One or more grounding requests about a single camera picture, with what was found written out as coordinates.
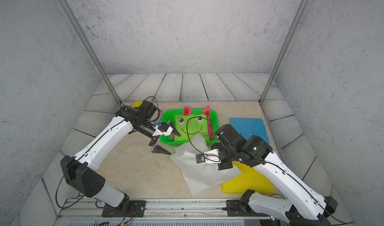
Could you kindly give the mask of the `green frog raincoat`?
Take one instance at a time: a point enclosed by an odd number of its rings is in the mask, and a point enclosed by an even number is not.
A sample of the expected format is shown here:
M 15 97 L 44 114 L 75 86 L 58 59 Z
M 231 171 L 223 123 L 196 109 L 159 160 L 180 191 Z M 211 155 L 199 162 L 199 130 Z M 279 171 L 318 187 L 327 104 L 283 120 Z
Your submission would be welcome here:
M 174 136 L 175 142 L 188 142 L 196 135 L 201 135 L 206 141 L 210 140 L 208 121 L 205 115 L 178 115 L 175 117 L 175 128 L 180 136 Z

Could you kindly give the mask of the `pink rabbit raincoat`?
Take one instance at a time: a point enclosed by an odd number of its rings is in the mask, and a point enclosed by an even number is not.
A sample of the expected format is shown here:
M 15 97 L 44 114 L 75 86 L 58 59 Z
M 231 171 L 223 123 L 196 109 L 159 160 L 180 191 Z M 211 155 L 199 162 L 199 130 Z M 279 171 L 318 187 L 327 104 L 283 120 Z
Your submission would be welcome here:
M 213 127 L 210 122 L 210 115 L 211 115 L 211 107 L 206 106 L 203 111 L 203 122 L 207 123 L 207 133 L 208 133 L 208 139 L 213 140 L 214 139 L 214 132 L 213 132 Z M 190 107 L 184 107 L 183 109 L 183 116 L 189 116 L 192 115 L 192 109 Z

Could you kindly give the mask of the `yellow raincoat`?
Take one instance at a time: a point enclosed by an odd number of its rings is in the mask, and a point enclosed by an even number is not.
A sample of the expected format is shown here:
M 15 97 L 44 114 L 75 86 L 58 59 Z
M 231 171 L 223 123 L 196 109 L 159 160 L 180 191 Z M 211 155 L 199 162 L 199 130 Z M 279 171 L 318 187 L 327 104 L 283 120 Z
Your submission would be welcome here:
M 254 190 L 263 195 L 274 194 L 276 190 L 273 183 L 254 168 L 233 162 L 241 174 L 222 184 L 222 193 L 224 194 L 243 194 L 246 190 Z

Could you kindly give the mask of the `white raincoat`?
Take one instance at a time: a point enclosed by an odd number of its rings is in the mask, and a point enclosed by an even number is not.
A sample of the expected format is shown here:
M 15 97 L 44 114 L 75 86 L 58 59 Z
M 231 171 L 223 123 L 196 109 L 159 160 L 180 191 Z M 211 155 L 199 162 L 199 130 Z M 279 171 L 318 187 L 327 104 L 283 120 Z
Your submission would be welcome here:
M 204 152 L 209 150 L 206 140 L 201 135 L 193 137 L 191 142 L 178 146 L 176 152 L 170 156 L 171 161 L 181 170 L 193 198 L 241 174 L 236 166 L 220 171 L 217 164 L 198 164 L 196 155 L 199 154 L 199 150 Z

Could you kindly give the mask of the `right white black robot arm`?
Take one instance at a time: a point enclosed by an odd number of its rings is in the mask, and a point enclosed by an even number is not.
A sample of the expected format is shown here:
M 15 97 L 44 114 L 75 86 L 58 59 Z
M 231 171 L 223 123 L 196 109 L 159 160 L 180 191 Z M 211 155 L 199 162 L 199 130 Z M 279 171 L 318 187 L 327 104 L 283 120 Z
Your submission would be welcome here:
M 231 125 L 225 124 L 215 132 L 222 159 L 240 162 L 269 179 L 284 195 L 284 199 L 263 196 L 246 190 L 239 200 L 243 214 L 264 214 L 286 222 L 290 226 L 329 226 L 338 203 L 311 189 L 259 136 L 245 139 Z

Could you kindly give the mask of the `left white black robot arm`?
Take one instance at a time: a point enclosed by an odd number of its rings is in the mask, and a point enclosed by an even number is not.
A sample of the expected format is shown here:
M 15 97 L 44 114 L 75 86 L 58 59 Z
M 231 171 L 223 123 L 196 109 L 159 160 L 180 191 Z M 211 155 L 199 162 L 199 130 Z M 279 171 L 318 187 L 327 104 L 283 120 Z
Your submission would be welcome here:
M 156 142 L 159 136 L 180 136 L 180 132 L 171 122 L 159 123 L 154 120 L 152 117 L 155 113 L 160 113 L 160 108 L 146 100 L 135 102 L 132 106 L 121 106 L 107 127 L 84 149 L 73 157 L 63 157 L 61 180 L 85 197 L 101 201 L 121 214 L 128 213 L 129 196 L 109 185 L 97 170 L 117 143 L 125 135 L 135 132 L 150 138 L 149 145 L 153 153 L 170 155 Z

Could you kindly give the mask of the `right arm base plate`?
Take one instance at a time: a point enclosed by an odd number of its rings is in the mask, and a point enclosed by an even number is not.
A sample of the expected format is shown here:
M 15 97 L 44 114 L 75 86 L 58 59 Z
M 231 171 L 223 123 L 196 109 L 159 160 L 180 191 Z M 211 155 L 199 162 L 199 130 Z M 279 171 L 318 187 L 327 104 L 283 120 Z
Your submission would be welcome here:
M 255 213 L 249 206 L 240 202 L 240 200 L 227 200 L 226 207 L 222 208 L 227 212 L 228 217 L 267 217 L 266 214 Z

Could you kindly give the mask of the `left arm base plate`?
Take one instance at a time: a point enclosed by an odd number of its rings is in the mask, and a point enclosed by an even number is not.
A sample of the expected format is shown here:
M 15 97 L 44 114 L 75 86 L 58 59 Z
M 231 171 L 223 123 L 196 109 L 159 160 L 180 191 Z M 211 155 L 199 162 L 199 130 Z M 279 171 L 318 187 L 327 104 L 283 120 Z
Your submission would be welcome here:
M 117 208 L 108 204 L 104 206 L 103 218 L 133 217 L 142 218 L 145 213 L 147 201 L 145 200 L 125 200 Z

